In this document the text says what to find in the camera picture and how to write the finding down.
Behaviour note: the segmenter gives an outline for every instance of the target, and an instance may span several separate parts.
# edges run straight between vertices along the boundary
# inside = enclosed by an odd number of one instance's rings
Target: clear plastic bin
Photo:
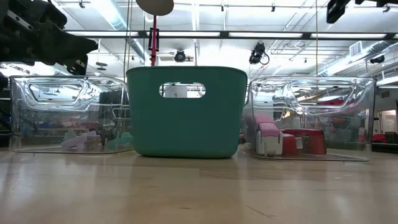
[[[11,149],[106,154],[132,150],[126,84],[105,77],[11,77]]]
[[[265,159],[368,161],[376,81],[351,77],[253,80],[242,130]]]

